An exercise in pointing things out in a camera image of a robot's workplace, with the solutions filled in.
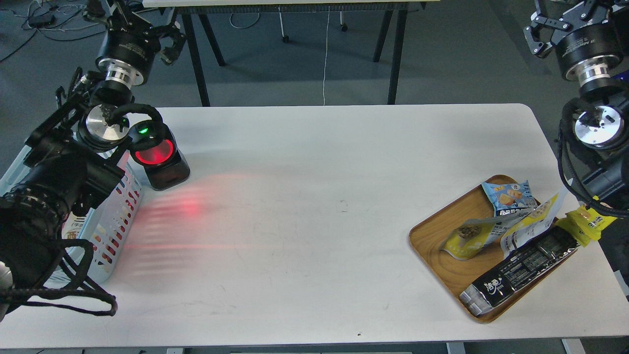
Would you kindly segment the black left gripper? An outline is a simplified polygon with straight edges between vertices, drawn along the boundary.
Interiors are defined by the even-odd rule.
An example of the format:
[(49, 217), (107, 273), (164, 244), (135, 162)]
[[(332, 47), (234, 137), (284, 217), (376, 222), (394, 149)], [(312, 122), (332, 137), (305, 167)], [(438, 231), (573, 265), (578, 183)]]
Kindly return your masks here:
[[(124, 87), (146, 84), (159, 51), (159, 41), (132, 27), (124, 0), (88, 0), (84, 19), (106, 23), (106, 33), (96, 58), (96, 66), (104, 74), (104, 80)], [(159, 39), (164, 38), (170, 38), (171, 44), (163, 45), (159, 58), (165, 65), (173, 65), (186, 43), (186, 36), (177, 25), (164, 25)]]

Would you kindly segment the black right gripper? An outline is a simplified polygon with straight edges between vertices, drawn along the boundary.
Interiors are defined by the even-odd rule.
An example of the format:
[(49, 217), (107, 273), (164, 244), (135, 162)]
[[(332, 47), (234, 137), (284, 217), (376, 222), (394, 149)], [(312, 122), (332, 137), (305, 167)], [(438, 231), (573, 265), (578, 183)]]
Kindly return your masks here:
[[(609, 20), (613, 14), (627, 10), (628, 3), (580, 0), (565, 12), (565, 20), (532, 14), (530, 24), (523, 29), (526, 45), (540, 59), (555, 47), (562, 78), (567, 81), (610, 79), (610, 70), (617, 66), (617, 36), (615, 25)], [(571, 28), (579, 29), (569, 33)]]

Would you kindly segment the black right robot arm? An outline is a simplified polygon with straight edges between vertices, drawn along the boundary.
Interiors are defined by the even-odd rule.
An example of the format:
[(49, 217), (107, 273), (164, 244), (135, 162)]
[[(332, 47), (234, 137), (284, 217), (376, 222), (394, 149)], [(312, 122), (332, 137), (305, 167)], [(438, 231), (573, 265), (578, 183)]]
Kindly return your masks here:
[(606, 216), (628, 217), (628, 73), (612, 70), (628, 58), (628, 2), (571, 0), (557, 18), (535, 2), (523, 30), (537, 58), (555, 53), (562, 78), (579, 85), (564, 104), (557, 160), (566, 188)]

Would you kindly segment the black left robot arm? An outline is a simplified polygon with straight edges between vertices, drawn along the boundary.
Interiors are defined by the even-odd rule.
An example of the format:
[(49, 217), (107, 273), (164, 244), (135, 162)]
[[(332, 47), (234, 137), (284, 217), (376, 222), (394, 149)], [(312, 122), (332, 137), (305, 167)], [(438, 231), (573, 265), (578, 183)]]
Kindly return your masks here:
[(1, 197), (1, 315), (20, 306), (58, 307), (114, 316), (115, 296), (88, 275), (92, 243), (63, 239), (70, 215), (96, 209), (120, 184), (125, 153), (144, 168), (154, 190), (186, 181), (191, 170), (159, 111), (135, 102), (156, 57), (179, 58), (186, 36), (176, 23), (155, 26), (122, 0), (90, 0), (86, 20), (103, 23), (96, 70), (77, 68), (57, 110), (25, 141), (29, 172)]

